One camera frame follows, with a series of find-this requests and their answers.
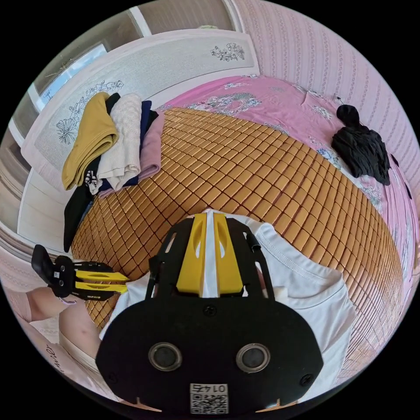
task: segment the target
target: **qr code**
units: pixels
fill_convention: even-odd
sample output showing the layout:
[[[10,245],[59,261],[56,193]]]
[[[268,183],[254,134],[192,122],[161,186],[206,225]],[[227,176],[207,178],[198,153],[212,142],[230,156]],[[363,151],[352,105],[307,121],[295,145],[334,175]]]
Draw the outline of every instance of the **qr code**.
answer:
[[[229,413],[229,397],[225,385],[194,384],[194,387],[191,387],[190,395],[191,414]]]

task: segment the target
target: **window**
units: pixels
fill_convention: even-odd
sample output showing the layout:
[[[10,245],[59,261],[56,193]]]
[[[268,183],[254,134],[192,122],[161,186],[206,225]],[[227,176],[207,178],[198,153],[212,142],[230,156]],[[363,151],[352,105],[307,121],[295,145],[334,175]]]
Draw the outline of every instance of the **window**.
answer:
[[[98,57],[106,54],[107,51],[103,44],[91,49],[81,58],[77,59],[73,64],[66,68],[54,81],[44,90],[36,101],[37,108],[41,111],[49,100],[60,90],[60,88],[68,82],[80,70],[94,62]]]

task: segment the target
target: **folded clothes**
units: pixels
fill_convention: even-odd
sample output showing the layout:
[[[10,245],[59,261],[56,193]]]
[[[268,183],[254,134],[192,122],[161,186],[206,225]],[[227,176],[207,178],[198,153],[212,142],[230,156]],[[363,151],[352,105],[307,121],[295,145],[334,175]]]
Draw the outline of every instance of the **folded clothes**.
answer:
[[[114,93],[105,101],[106,112],[108,113],[108,115],[111,113],[112,108],[120,98],[121,96],[119,95],[119,93]],[[100,160],[100,156],[96,157],[86,167],[86,170],[84,172],[84,183],[89,188],[92,195],[97,194],[98,189],[102,185],[102,180],[97,177]]]
[[[162,113],[157,115],[158,117],[153,121],[144,138],[140,156],[140,166],[142,170],[138,175],[138,182],[157,174],[161,170],[161,137],[165,125],[165,114]],[[100,190],[98,197],[105,198],[113,192],[114,190],[112,188],[103,191]]]
[[[144,137],[146,133],[149,131],[153,121],[158,117],[158,113],[156,111],[151,111],[150,107],[152,106],[152,101],[143,101],[141,103],[141,121],[140,121],[140,166],[141,166],[141,149],[143,146]],[[139,183],[138,175],[129,179],[125,184],[124,187],[131,187],[133,185],[137,185]],[[98,191],[107,191],[112,189],[111,184],[108,182],[107,179],[101,179],[98,182],[98,189],[95,191],[96,194]]]
[[[140,96],[135,93],[123,95],[112,108],[111,118],[119,139],[101,156],[97,176],[106,178],[111,187],[118,191],[140,173]]]
[[[118,140],[118,131],[106,111],[106,92],[97,93],[86,104],[73,149],[64,162],[62,181],[66,190],[84,183],[86,167]]]

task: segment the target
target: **black clothing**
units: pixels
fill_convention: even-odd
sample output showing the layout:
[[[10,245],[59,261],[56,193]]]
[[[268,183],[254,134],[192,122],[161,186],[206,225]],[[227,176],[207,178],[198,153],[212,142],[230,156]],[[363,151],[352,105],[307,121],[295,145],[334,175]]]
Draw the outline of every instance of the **black clothing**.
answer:
[[[360,124],[359,113],[351,105],[339,106],[337,117],[346,127],[334,134],[331,146],[347,164],[352,176],[368,175],[383,185],[389,185],[390,165],[381,136]]]

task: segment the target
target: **black fabric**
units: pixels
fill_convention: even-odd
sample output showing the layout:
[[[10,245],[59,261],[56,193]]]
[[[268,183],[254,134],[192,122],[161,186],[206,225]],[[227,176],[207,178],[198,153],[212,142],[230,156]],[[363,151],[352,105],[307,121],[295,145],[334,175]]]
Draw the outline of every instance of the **black fabric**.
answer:
[[[149,113],[149,119],[147,121],[146,125],[146,133],[149,131],[149,128],[153,124],[153,121],[159,116],[159,114],[156,111],[150,111]]]
[[[92,194],[85,184],[74,190],[74,193],[64,209],[64,252],[70,250],[77,228],[83,220],[86,209],[90,206],[92,201]]]
[[[105,106],[106,106],[106,111],[108,113],[108,115],[111,114],[112,108],[114,107],[114,105],[119,101],[119,99],[121,98],[121,96],[119,95],[119,93],[113,93],[106,101],[105,101]]]
[[[408,185],[407,185],[406,183],[404,183],[404,185],[406,186],[406,190],[407,190],[408,197],[410,198],[410,200],[412,200],[413,198],[412,198],[412,196],[411,196],[411,192],[410,192],[410,190],[408,189]]]
[[[394,155],[391,155],[392,160],[394,161],[394,163],[399,167],[398,161],[395,159]]]
[[[388,153],[381,136],[360,124],[359,113],[351,105],[341,105],[337,117],[346,125],[332,138],[331,146],[344,160],[352,176],[368,175],[389,185]]]

